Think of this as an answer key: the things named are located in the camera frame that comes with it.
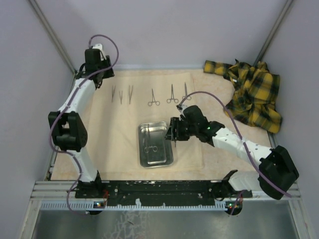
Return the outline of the steel instrument tray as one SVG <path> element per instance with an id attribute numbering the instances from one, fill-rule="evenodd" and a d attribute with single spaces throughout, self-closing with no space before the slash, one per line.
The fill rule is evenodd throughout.
<path id="1" fill-rule="evenodd" d="M 168 124 L 164 121 L 142 123 L 138 126 L 140 165 L 143 168 L 166 167 L 173 164 L 171 142 L 165 140 Z M 157 146 L 158 151 L 144 152 L 146 146 Z"/>

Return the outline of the steel hemostat forceps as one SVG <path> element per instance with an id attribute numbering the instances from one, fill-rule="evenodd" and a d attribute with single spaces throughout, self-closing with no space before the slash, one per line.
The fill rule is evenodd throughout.
<path id="1" fill-rule="evenodd" d="M 154 90 L 152 89 L 152 98 L 151 98 L 151 100 L 148 102 L 148 106 L 151 107 L 151 106 L 153 106 L 153 105 L 159 106 L 159 105 L 160 105 L 160 101 L 157 101 L 157 100 L 155 99 Z"/>

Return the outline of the steel surgical scissors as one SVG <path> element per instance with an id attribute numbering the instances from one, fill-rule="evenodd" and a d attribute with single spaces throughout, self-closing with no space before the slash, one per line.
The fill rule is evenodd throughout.
<path id="1" fill-rule="evenodd" d="M 191 96 L 188 95 L 188 91 L 187 91 L 187 84 L 184 83 L 184 96 L 182 97 L 183 100 L 191 100 Z"/>

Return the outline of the long steel tweezers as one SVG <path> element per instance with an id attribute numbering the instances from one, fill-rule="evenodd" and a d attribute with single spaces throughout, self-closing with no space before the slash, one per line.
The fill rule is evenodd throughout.
<path id="1" fill-rule="evenodd" d="M 132 95 L 133 95 L 133 85 L 129 85 L 129 104 L 131 103 L 132 100 Z"/>

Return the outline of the short steel tweezers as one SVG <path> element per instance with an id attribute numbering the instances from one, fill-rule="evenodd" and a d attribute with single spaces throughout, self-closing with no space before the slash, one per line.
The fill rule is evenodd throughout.
<path id="1" fill-rule="evenodd" d="M 123 104 L 123 91 L 119 91 L 120 104 Z"/>

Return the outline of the beige cloth wrap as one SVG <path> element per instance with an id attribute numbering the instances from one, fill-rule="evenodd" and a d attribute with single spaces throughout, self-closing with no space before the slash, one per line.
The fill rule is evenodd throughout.
<path id="1" fill-rule="evenodd" d="M 93 97 L 88 126 L 87 150 L 101 175 L 119 172 L 143 172 L 139 163 L 138 126 L 142 123 L 164 121 L 179 115 L 174 102 L 168 104 L 171 84 L 174 96 L 180 101 L 187 91 L 193 90 L 189 73 L 173 75 L 127 76 L 105 80 Z M 116 85 L 113 102 L 112 86 Z M 129 85 L 133 95 L 129 104 Z M 148 106 L 152 98 L 159 106 Z M 123 91 L 120 104 L 119 91 Z"/>

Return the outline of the steel clamp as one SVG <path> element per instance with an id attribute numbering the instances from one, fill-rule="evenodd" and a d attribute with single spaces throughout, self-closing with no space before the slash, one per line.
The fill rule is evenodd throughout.
<path id="1" fill-rule="evenodd" d="M 157 146 L 146 146 L 144 148 L 144 152 L 145 153 L 149 153 L 150 151 L 157 152 L 158 151 L 158 147 Z"/>

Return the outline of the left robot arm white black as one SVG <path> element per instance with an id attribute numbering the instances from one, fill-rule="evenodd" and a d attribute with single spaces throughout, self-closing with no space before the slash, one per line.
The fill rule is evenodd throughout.
<path id="1" fill-rule="evenodd" d="M 110 57 L 105 54 L 102 44 L 89 47 L 66 102 L 48 115 L 50 145 L 57 153 L 68 155 L 78 172 L 76 183 L 71 187 L 76 198 L 98 198 L 105 190 L 86 149 L 88 132 L 81 116 L 103 79 L 113 76 Z"/>

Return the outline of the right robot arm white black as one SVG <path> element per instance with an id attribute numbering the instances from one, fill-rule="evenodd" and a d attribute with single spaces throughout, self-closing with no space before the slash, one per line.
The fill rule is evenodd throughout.
<path id="1" fill-rule="evenodd" d="M 177 108 L 180 116 L 171 117 L 166 140 L 188 141 L 196 137 L 200 142 L 228 151 L 254 167 L 254 171 L 234 170 L 227 174 L 222 185 L 226 196 L 234 197 L 241 191 L 263 191 L 276 200 L 291 196 L 288 190 L 298 179 L 299 172 L 286 148 L 280 145 L 271 148 L 246 140 L 224 124 L 209 121 L 196 105 Z"/>

